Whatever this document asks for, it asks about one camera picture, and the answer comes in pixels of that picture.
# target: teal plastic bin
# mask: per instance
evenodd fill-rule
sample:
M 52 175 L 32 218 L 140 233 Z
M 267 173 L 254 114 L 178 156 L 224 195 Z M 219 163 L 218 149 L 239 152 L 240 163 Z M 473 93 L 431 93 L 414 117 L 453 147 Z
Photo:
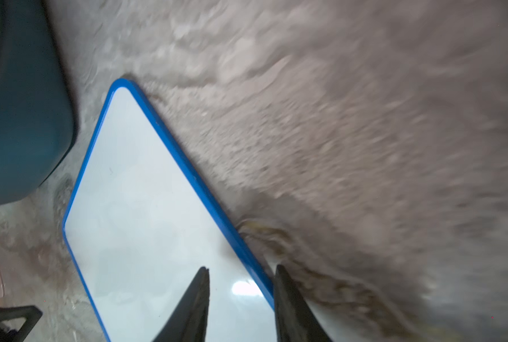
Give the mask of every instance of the teal plastic bin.
M 41 1 L 0 1 L 0 204 L 35 190 L 64 157 L 73 133 Z

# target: whiteboard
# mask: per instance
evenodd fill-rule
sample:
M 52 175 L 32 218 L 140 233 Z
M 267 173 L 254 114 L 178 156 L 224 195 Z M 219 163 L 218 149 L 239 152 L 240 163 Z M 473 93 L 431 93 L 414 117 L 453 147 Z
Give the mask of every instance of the whiteboard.
M 206 341 L 277 340 L 270 280 L 129 80 L 108 92 L 62 226 L 108 341 L 151 342 L 201 266 Z

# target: blue frame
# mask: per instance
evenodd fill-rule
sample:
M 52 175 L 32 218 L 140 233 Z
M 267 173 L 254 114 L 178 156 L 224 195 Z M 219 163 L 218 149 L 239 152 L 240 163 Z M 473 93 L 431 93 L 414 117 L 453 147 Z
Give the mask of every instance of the blue frame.
M 75 265 L 77 272 L 80 275 L 81 283 L 83 284 L 86 294 L 89 297 L 90 304 L 93 306 L 94 313 L 96 315 L 96 318 L 98 318 L 100 326 L 102 327 L 102 331 L 104 332 L 104 336 L 106 337 L 106 340 L 108 342 L 110 341 L 109 336 L 106 332 L 106 328 L 104 327 L 104 324 L 102 322 L 102 319 L 100 318 L 98 310 L 96 310 L 96 305 L 94 305 L 93 298 L 90 295 L 89 289 L 87 288 L 85 280 L 83 279 L 83 275 L 81 274 L 81 270 L 77 265 L 75 257 L 73 256 L 73 252 L 70 248 L 70 244 L 68 243 L 68 239 L 66 238 L 66 219 L 70 214 L 70 209 L 72 208 L 73 200 L 76 196 L 77 189 L 79 188 L 81 178 L 83 178 L 85 168 L 89 163 L 90 154 L 93 151 L 94 144 L 96 143 L 98 133 L 100 132 L 100 127 L 102 126 L 104 118 L 106 117 L 109 104 L 113 98 L 113 94 L 117 89 L 121 87 L 127 88 L 133 94 L 134 99 L 142 108 L 143 113 L 146 115 L 146 118 L 152 124 L 153 129 L 155 129 L 155 132 L 157 132 L 163 144 L 165 144 L 165 146 L 168 148 L 168 151 L 170 152 L 176 163 L 178 163 L 178 166 L 188 179 L 189 183 L 191 184 L 191 186 L 193 187 L 193 189 L 195 190 L 195 192 L 197 193 L 197 195 L 199 196 L 205 207 L 208 209 L 210 215 L 212 216 L 212 218 L 222 231 L 223 235 L 225 236 L 225 238 L 227 239 L 227 241 L 229 242 L 229 244 L 239 257 L 241 262 L 243 263 L 244 267 L 246 268 L 250 276 L 254 279 L 259 289 L 262 291 L 267 302 L 269 303 L 272 309 L 275 309 L 273 298 L 273 284 L 271 283 L 271 280 L 269 279 L 269 277 L 267 277 L 264 270 L 258 263 L 258 260 L 256 260 L 252 252 L 246 246 L 246 243 L 240 237 L 239 233 L 237 232 L 237 230 L 235 229 L 235 227 L 233 226 L 227 215 L 224 213 L 222 207 L 219 205 L 218 201 L 216 201 L 216 199 L 210 192 L 209 188 L 207 188 L 201 176 L 197 173 L 197 171 L 195 170 L 189 159 L 183 153 L 182 149 L 180 148 L 176 140 L 172 137 L 172 134 L 165 126 L 165 124 L 163 123 L 159 115 L 156 113 L 156 111 L 153 109 L 148 99 L 141 91 L 140 87 L 138 87 L 138 85 L 131 80 L 120 78 L 115 80 L 109 87 L 106 101 L 104 102 L 104 106 L 102 107 L 100 118 L 96 123 L 96 128 L 94 129 L 93 137 L 90 140 L 89 148 L 86 150 L 85 159 L 83 160 L 83 164 L 81 165 L 80 173 L 77 176 L 76 185 L 73 188 L 72 196 L 70 198 L 70 203 L 68 204 L 66 214 L 64 215 L 64 220 L 62 221 L 62 234 L 64 236 L 64 242 L 66 243 L 68 251 L 70 251 L 73 264 Z

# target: white board surface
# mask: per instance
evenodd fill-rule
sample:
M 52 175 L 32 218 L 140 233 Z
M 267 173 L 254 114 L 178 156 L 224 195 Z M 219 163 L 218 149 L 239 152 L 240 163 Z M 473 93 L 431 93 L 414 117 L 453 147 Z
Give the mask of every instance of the white board surface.
M 127 82 L 110 89 L 64 222 L 106 338 L 151 342 L 205 266 L 206 341 L 276 341 L 268 301 Z

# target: floor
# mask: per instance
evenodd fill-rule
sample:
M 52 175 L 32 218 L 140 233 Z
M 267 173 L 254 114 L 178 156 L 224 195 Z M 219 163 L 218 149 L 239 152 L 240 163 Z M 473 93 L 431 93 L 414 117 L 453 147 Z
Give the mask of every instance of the floor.
M 276 222 L 241 233 L 344 339 L 381 328 L 340 290 L 360 277 L 435 340 L 508 341 L 508 1 L 47 5 L 79 134 L 36 192 L 0 207 L 7 303 L 45 312 L 30 340 L 103 340 L 60 227 L 126 76 L 233 220 Z

